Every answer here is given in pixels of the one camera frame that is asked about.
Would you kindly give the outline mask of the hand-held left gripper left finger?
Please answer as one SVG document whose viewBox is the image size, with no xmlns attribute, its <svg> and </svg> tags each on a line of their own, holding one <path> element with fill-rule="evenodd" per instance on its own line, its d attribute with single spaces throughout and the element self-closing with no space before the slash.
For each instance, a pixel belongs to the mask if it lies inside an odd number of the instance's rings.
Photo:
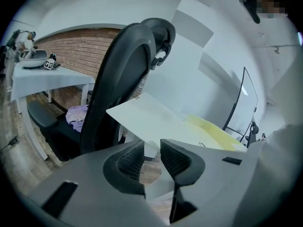
<svg viewBox="0 0 303 227">
<path fill-rule="evenodd" d="M 29 195 L 45 227 L 167 227 L 139 182 L 144 142 L 132 141 L 71 160 Z"/>
</svg>

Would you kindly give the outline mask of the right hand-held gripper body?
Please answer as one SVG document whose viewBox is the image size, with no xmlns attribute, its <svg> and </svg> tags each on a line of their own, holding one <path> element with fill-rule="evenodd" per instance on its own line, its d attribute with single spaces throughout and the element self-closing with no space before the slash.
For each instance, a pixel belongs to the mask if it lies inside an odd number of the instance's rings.
<svg viewBox="0 0 303 227">
<path fill-rule="evenodd" d="M 290 66 L 274 85 L 271 94 L 285 124 L 303 129 L 303 65 Z"/>
</svg>

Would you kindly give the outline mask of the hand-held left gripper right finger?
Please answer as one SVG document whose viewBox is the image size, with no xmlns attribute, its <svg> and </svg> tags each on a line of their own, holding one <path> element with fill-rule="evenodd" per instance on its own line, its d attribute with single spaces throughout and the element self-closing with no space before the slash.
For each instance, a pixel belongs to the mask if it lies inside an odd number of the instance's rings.
<svg viewBox="0 0 303 227">
<path fill-rule="evenodd" d="M 172 199 L 170 222 L 177 227 L 255 227 L 257 161 L 257 148 L 228 151 L 161 139 L 161 175 L 147 186 L 147 201 Z"/>
</svg>

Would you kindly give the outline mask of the pale yellow cardboard sheet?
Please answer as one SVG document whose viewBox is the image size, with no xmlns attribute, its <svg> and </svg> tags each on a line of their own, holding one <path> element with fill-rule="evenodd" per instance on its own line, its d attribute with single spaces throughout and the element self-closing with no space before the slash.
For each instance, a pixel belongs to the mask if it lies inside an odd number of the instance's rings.
<svg viewBox="0 0 303 227">
<path fill-rule="evenodd" d="M 228 145 L 190 122 L 175 115 L 169 108 L 147 93 L 107 109 L 106 113 L 143 140 L 155 151 L 160 151 L 160 140 L 171 139 L 204 148 L 246 152 L 247 148 L 226 132 Z"/>
</svg>

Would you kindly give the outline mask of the whiteboard on black stand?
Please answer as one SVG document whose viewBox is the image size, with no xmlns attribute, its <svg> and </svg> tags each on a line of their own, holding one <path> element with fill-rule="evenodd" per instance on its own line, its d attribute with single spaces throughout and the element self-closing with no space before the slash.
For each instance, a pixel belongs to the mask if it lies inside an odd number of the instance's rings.
<svg viewBox="0 0 303 227">
<path fill-rule="evenodd" d="M 230 133 L 235 139 L 243 141 L 253 121 L 257 104 L 258 96 L 255 87 L 247 69 L 244 68 L 237 100 L 223 126 L 223 130 Z"/>
</svg>

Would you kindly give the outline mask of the black mesh office chair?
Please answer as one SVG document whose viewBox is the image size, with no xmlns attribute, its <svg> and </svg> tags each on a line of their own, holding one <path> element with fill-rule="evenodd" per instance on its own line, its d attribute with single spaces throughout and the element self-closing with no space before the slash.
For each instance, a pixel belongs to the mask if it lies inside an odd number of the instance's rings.
<svg viewBox="0 0 303 227">
<path fill-rule="evenodd" d="M 259 132 L 258 126 L 256 125 L 255 122 L 252 122 L 249 128 L 249 135 L 245 136 L 245 139 L 247 141 L 246 143 L 247 148 L 256 141 L 256 136 L 258 132 Z"/>
</svg>

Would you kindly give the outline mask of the person's grey shirt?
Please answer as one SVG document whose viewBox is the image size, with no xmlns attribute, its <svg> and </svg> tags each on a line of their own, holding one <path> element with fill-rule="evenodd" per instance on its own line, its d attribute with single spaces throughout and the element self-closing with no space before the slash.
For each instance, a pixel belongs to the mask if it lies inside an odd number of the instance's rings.
<svg viewBox="0 0 303 227">
<path fill-rule="evenodd" d="M 273 132 L 261 146 L 248 188 L 237 209 L 236 227 L 256 227 L 286 200 L 303 168 L 303 124 Z"/>
</svg>

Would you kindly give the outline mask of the purple cloth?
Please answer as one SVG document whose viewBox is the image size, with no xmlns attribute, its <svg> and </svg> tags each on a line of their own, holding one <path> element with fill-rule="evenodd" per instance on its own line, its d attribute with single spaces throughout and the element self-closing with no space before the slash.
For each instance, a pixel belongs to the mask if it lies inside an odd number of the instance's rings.
<svg viewBox="0 0 303 227">
<path fill-rule="evenodd" d="M 68 109 L 65 115 L 66 122 L 79 133 L 82 130 L 87 110 L 88 105 L 72 106 Z"/>
</svg>

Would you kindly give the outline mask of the light blue table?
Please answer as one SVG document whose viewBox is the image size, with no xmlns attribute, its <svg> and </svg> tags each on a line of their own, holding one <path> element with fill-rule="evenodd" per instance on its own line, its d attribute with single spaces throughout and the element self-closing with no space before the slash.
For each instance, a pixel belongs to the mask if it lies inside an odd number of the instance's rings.
<svg viewBox="0 0 303 227">
<path fill-rule="evenodd" d="M 16 64 L 13 72 L 13 86 L 11 101 L 16 101 L 18 112 L 22 114 L 25 129 L 33 143 L 32 149 L 42 159 L 48 158 L 44 152 L 36 133 L 34 131 L 30 116 L 27 111 L 28 95 L 50 92 L 62 87 L 79 86 L 82 89 L 81 104 L 86 104 L 88 91 L 92 90 L 95 79 L 92 76 L 79 73 L 67 68 L 59 67 L 56 70 L 47 69 L 24 69 Z"/>
</svg>

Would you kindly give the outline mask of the spare hand-held gripper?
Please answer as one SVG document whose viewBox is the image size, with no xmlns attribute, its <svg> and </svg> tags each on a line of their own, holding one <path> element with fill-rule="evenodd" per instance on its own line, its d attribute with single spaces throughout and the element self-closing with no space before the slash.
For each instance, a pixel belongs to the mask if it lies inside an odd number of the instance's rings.
<svg viewBox="0 0 303 227">
<path fill-rule="evenodd" d="M 48 69 L 48 70 L 55 70 L 58 67 L 61 66 L 60 63 L 56 62 L 57 58 L 56 58 L 56 54 L 52 53 L 50 55 L 50 57 L 45 61 L 44 63 L 44 68 Z"/>
</svg>

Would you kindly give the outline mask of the grey bowl-shaped holder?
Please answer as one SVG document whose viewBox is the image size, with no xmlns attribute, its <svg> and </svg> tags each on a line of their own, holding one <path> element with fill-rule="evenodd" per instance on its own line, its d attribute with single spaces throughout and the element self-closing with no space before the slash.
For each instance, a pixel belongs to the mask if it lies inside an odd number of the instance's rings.
<svg viewBox="0 0 303 227">
<path fill-rule="evenodd" d="M 19 64 L 24 68 L 37 68 L 43 66 L 47 59 L 45 50 L 25 50 L 19 55 Z"/>
</svg>

